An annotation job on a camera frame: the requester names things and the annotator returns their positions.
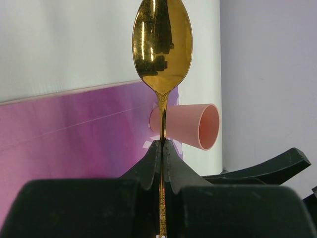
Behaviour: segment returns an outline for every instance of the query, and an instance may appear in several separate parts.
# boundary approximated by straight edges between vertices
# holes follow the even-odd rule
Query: purple mat
[[[156,102],[140,82],[1,106],[0,226],[30,180],[125,173],[159,139],[149,126]],[[177,89],[169,104],[178,104]]]

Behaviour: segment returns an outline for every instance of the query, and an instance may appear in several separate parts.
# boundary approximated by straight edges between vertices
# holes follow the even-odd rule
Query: gold spoon
[[[158,97],[163,147],[168,96],[185,78],[192,59],[192,30],[183,2],[143,0],[135,18],[132,47],[134,65],[140,78]],[[166,237],[163,164],[159,194],[159,237]]]

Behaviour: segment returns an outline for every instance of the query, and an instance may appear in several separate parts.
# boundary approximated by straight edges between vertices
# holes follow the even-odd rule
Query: white surface
[[[221,115],[220,10],[219,0],[183,0],[193,31],[193,59],[179,86],[180,104],[215,104]],[[222,172],[222,126],[208,151],[183,144],[184,161],[198,174]]]
[[[214,103],[221,112],[219,0],[184,0],[193,61],[181,104]],[[138,79],[132,28],[141,0],[0,1],[0,102]],[[199,174],[222,171],[221,132],[202,151],[184,146]]]
[[[285,185],[317,185],[317,1],[221,0],[224,167],[297,147],[312,165]]]

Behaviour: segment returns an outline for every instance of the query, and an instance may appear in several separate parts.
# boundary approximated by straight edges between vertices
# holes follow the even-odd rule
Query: cup
[[[160,132],[159,108],[150,116],[151,129]],[[185,144],[209,150],[217,140],[220,118],[214,104],[167,106],[166,135]]]

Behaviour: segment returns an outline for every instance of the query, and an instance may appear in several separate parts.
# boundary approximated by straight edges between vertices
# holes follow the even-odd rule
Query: gray background
[[[317,0],[221,0],[223,165],[297,147],[313,164],[284,185],[317,185]]]

